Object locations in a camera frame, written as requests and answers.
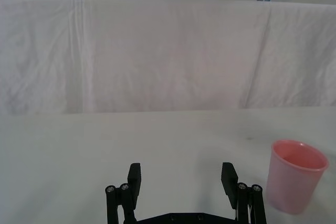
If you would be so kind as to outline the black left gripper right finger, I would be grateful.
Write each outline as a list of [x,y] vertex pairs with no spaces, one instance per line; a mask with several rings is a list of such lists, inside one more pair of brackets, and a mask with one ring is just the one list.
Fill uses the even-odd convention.
[[236,223],[266,224],[263,189],[260,185],[247,186],[238,181],[232,163],[222,164],[221,181],[230,205],[235,210]]

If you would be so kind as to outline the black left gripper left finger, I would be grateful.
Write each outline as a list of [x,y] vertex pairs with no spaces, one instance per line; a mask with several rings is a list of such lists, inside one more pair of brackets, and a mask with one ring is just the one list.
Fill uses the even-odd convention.
[[134,215],[141,186],[140,163],[130,165],[127,182],[105,188],[107,203],[107,223],[119,223],[118,207],[122,206],[124,223],[136,223]]

